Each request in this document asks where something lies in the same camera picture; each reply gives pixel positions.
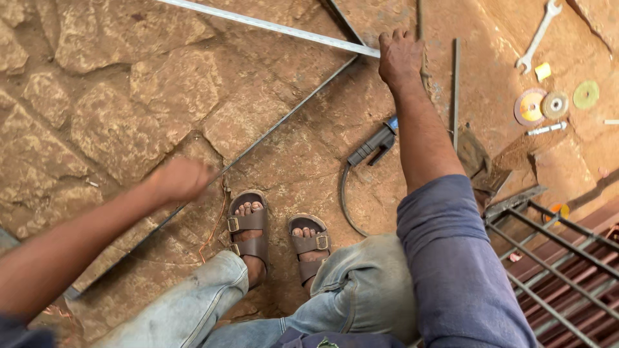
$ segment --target sandal buckle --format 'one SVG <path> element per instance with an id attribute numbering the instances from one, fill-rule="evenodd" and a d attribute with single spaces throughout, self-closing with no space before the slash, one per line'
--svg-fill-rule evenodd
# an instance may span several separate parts
<path id="1" fill-rule="evenodd" d="M 232 251 L 234 254 L 236 254 L 238 257 L 241 257 L 241 252 L 238 249 L 238 245 L 236 244 L 232 244 L 230 245 L 230 251 Z"/>
<path id="2" fill-rule="evenodd" d="M 320 238 L 324 238 L 324 241 L 323 241 L 324 247 L 320 247 L 320 244 L 321 244 Z M 316 237 L 316 249 L 325 250 L 328 247 L 329 247 L 329 239 L 327 238 L 326 235 Z"/>
<path id="3" fill-rule="evenodd" d="M 231 219 L 228 219 L 228 231 L 236 232 L 239 229 L 240 228 L 238 228 L 238 219 L 236 217 L 232 217 Z"/>

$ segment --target sandal strap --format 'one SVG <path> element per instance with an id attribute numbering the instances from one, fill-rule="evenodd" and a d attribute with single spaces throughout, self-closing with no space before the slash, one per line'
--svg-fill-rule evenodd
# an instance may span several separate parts
<path id="1" fill-rule="evenodd" d="M 247 216 L 230 215 L 228 216 L 228 230 L 230 233 L 244 230 L 262 230 L 264 232 L 267 228 L 268 216 L 267 209 L 252 212 Z"/>
<path id="2" fill-rule="evenodd" d="M 331 253 L 331 236 L 327 231 L 317 233 L 314 237 L 292 237 L 297 255 L 307 253 L 312 250 L 328 250 Z"/>
<path id="3" fill-rule="evenodd" d="M 327 261 L 328 256 L 322 259 L 311 262 L 299 262 L 299 275 L 301 276 L 301 284 L 304 284 L 309 278 L 312 278 L 318 273 L 318 269 Z"/>
<path id="4" fill-rule="evenodd" d="M 269 238 L 266 235 L 252 238 L 246 241 L 237 241 L 230 245 L 230 250 L 237 256 L 255 256 L 264 262 L 265 267 L 269 265 Z"/>

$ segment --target person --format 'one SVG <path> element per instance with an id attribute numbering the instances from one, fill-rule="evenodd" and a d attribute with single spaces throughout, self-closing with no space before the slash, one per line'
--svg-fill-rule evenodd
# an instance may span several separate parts
<path id="1" fill-rule="evenodd" d="M 379 74 L 399 120 L 407 196 L 397 233 L 332 252 L 318 217 L 288 220 L 310 299 L 292 315 L 212 330 L 268 276 L 265 196 L 249 190 L 228 212 L 231 250 L 197 268 L 98 347 L 537 347 L 490 246 L 472 188 L 421 83 L 424 43 L 398 29 L 379 37 Z M 216 176 L 172 160 L 143 183 L 0 259 L 0 346 L 51 347 L 28 324 L 116 237 L 164 204 L 197 197 Z"/>

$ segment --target hand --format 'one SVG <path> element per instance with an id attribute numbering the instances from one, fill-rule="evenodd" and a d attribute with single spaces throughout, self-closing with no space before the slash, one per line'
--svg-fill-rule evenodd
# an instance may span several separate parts
<path id="1" fill-rule="evenodd" d="M 164 205 L 198 198 L 216 177 L 217 170 L 213 166 L 181 157 L 155 171 L 145 184 L 153 189 L 155 199 Z"/>
<path id="2" fill-rule="evenodd" d="M 396 29 L 393 36 L 382 33 L 378 37 L 381 45 L 381 65 L 378 74 L 389 86 L 392 93 L 402 89 L 419 87 L 421 85 L 421 70 L 423 59 L 423 41 L 415 41 L 415 34 L 410 30 L 403 32 Z"/>

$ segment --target blue sleeve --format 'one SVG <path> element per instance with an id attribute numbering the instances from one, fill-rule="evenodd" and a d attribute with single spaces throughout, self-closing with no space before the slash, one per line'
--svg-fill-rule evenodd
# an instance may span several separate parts
<path id="1" fill-rule="evenodd" d="M 537 347 L 466 176 L 443 176 L 404 198 L 397 235 L 425 347 Z"/>
<path id="2" fill-rule="evenodd" d="M 53 348 L 54 335 L 45 329 L 28 330 L 24 324 L 8 315 L 0 315 L 0 348 Z"/>

